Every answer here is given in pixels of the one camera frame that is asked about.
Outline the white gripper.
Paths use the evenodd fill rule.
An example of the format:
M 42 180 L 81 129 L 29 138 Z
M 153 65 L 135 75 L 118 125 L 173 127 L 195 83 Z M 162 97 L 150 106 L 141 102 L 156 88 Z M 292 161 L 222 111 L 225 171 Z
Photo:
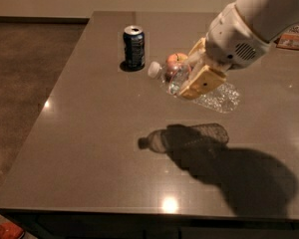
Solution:
M 269 44 L 260 39 L 246 25 L 234 3 L 227 5 L 211 22 L 206 38 L 200 38 L 187 56 L 187 63 L 193 68 L 205 65 L 205 55 L 217 64 L 243 69 L 269 50 Z M 181 85 L 177 95 L 195 100 L 208 94 L 226 82 L 224 73 L 204 66 L 193 70 Z

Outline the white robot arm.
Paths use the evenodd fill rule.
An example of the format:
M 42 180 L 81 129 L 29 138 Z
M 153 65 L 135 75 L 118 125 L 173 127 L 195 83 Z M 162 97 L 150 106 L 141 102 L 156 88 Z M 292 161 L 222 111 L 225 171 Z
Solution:
M 285 30 L 299 24 L 299 0 L 236 0 L 211 22 L 189 52 L 192 67 L 177 92 L 188 100 L 226 81 L 229 69 L 244 69 L 264 56 Z

